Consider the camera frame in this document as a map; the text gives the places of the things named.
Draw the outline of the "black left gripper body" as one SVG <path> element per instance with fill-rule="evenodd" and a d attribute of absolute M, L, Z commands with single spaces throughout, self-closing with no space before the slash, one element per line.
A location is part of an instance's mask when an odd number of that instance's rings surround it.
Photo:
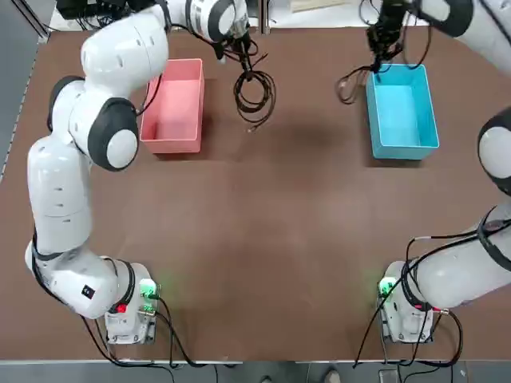
<path fill-rule="evenodd" d="M 257 54 L 258 45 L 251 38 L 249 31 L 239 37 L 229 34 L 222 41 L 215 43 L 215 55 L 218 60 L 225 57 L 232 60 L 247 60 Z"/>

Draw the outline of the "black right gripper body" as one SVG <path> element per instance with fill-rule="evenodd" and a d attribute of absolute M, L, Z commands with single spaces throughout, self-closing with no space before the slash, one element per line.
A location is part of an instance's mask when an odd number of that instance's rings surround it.
<path fill-rule="evenodd" d="M 403 21 L 409 10 L 408 1 L 385 0 L 379 9 L 378 19 L 366 31 L 370 51 L 390 51 L 390 61 L 403 51 Z"/>

